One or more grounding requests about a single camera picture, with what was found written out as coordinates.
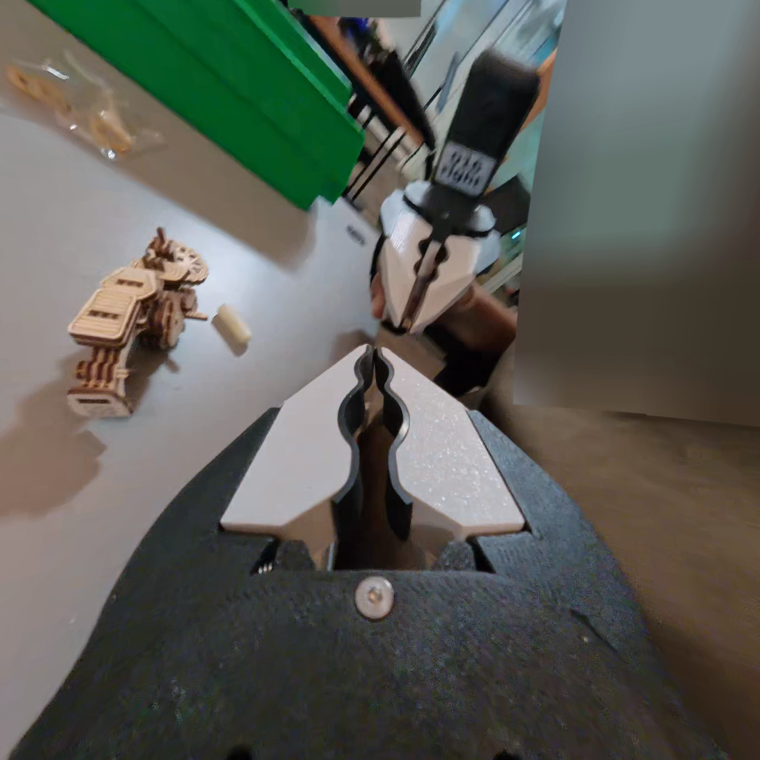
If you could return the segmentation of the green plastic bin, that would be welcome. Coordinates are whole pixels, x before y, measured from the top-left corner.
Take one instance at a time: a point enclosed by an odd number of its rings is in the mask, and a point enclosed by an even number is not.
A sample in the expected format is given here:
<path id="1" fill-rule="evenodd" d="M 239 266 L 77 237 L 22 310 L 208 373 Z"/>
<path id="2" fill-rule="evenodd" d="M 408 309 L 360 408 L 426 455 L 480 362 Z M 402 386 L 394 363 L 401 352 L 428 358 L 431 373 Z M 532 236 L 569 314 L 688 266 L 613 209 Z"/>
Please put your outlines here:
<path id="1" fill-rule="evenodd" d="M 271 1 L 32 1 L 296 207 L 333 203 L 364 144 L 352 87 Z"/>

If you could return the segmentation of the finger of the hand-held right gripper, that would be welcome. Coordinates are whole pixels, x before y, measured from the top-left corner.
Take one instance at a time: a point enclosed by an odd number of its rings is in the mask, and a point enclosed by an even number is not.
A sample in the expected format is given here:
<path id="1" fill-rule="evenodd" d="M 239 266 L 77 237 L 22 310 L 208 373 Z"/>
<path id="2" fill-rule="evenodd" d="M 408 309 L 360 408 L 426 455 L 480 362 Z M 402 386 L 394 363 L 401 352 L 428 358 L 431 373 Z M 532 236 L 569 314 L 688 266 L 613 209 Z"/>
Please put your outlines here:
<path id="1" fill-rule="evenodd" d="M 438 215 L 421 243 L 408 297 L 408 331 L 421 332 L 456 303 L 477 275 L 495 263 L 500 252 L 496 218 L 477 204 L 464 219 L 453 212 Z"/>
<path id="2" fill-rule="evenodd" d="M 382 245 L 378 253 L 379 273 L 385 292 L 385 320 L 394 329 L 419 333 L 423 323 L 407 315 L 407 305 L 415 288 L 433 226 L 420 212 L 429 183 L 411 183 L 397 189 L 381 205 L 379 223 Z"/>

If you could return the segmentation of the person's right hand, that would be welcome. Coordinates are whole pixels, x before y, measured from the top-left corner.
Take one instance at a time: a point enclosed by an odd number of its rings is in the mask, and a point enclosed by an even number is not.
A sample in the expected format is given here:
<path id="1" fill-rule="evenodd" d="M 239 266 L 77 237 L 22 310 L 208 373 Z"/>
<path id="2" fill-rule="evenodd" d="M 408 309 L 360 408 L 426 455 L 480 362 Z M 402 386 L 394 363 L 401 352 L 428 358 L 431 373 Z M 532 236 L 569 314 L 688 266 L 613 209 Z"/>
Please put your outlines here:
<path id="1" fill-rule="evenodd" d="M 517 313 L 473 282 L 425 332 L 441 347 L 501 356 L 515 341 Z"/>

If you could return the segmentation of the wooden puzzle model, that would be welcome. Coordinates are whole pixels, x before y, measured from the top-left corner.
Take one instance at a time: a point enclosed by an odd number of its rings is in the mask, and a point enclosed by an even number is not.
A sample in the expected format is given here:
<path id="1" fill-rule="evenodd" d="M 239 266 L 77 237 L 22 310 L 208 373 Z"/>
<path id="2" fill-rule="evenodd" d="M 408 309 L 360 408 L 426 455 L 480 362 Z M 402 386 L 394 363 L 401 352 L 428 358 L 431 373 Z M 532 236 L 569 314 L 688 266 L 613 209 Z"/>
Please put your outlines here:
<path id="1" fill-rule="evenodd" d="M 158 227 L 140 258 L 117 268 L 68 325 L 68 335 L 90 357 L 78 362 L 67 393 L 71 410 L 88 419 L 130 416 L 128 357 L 135 342 L 169 351 L 187 320 L 206 321 L 198 311 L 196 288 L 208 266 L 194 249 L 170 239 Z"/>

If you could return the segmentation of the pale cylindrical stick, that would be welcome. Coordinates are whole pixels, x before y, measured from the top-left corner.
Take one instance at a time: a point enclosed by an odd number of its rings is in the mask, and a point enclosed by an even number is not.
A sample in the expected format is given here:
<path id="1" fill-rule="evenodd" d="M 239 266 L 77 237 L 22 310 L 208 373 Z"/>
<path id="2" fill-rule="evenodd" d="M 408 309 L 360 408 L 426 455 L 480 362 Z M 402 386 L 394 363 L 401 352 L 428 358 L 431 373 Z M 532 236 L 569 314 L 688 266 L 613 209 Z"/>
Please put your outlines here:
<path id="1" fill-rule="evenodd" d="M 239 312 L 229 303 L 217 310 L 213 320 L 219 330 L 235 344 L 246 346 L 252 339 L 252 331 Z"/>

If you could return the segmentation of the brown wooden table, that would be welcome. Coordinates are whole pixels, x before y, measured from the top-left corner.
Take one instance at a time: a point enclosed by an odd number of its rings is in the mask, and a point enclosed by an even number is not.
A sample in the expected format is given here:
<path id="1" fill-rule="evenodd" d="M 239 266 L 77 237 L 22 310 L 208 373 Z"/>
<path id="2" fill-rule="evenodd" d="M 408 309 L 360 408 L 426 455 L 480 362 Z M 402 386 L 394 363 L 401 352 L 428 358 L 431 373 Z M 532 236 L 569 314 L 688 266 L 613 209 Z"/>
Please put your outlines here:
<path id="1" fill-rule="evenodd" d="M 424 145 L 423 135 L 354 52 L 342 36 L 337 21 L 333 17 L 308 14 L 303 15 L 302 20 L 309 33 L 345 73 L 356 93 L 366 100 L 387 126 L 392 126 L 391 131 L 401 129 L 414 147 Z"/>

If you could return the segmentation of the grey desk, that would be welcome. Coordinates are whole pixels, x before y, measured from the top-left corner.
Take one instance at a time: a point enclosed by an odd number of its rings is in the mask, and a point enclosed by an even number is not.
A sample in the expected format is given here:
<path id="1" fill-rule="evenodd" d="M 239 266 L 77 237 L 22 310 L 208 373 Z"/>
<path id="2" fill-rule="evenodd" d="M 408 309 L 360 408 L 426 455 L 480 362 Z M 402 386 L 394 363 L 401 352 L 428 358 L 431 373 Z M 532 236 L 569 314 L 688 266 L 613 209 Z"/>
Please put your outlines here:
<path id="1" fill-rule="evenodd" d="M 375 230 L 344 201 L 294 207 L 27 2 L 2 2 L 2 67 L 68 50 L 166 138 L 112 163 L 2 76 L 2 758 L 57 692 L 135 548 L 183 487 L 262 413 L 378 326 Z M 126 420 L 66 394 L 86 352 L 67 327 L 158 226 L 209 264 L 190 321 L 133 376 Z M 235 344 L 224 303 L 248 323 Z"/>

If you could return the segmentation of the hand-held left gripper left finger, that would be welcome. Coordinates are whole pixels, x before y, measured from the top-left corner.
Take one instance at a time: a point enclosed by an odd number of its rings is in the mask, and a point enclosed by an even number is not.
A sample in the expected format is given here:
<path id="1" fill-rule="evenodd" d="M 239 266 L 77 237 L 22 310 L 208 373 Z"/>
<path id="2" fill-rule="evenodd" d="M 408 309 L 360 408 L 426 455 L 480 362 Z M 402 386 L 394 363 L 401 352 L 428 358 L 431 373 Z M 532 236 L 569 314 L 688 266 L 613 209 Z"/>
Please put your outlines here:
<path id="1" fill-rule="evenodd" d="M 357 436 L 375 350 L 365 344 L 287 399 L 227 506 L 230 532 L 298 541 L 320 569 L 360 519 L 363 485 Z"/>

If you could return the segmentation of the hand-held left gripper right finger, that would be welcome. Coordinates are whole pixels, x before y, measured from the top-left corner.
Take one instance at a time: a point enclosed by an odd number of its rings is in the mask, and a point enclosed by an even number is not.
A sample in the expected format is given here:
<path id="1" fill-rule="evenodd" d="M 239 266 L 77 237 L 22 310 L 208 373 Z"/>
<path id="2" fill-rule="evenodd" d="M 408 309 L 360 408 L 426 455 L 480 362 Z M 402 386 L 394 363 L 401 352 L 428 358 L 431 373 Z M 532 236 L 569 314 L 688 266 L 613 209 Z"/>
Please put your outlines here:
<path id="1" fill-rule="evenodd" d="M 452 542 L 527 527 L 470 411 L 392 351 L 375 351 L 382 422 L 391 435 L 386 514 L 428 565 Z"/>

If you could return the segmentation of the clear bag of wooden parts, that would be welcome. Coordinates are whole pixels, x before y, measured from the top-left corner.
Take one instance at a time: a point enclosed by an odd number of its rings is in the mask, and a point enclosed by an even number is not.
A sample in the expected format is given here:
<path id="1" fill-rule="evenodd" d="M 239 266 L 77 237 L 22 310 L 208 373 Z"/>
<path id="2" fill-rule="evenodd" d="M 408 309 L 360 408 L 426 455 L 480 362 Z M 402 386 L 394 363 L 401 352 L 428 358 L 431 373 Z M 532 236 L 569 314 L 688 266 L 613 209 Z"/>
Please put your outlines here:
<path id="1" fill-rule="evenodd" d="M 13 59 L 5 78 L 19 93 L 48 109 L 66 132 L 113 163 L 166 146 L 152 128 L 102 75 L 65 50 L 39 62 Z"/>

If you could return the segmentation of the person's brown clothing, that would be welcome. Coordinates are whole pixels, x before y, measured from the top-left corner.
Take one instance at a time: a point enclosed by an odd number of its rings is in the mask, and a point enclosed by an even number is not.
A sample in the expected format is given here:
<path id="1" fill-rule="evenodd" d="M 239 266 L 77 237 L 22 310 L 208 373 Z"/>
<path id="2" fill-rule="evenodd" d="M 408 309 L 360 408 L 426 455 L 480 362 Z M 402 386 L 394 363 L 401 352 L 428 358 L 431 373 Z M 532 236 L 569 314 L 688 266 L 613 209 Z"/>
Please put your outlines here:
<path id="1" fill-rule="evenodd" d="M 480 411 L 610 545 L 689 708 L 759 758 L 758 428 L 513 407 Z"/>

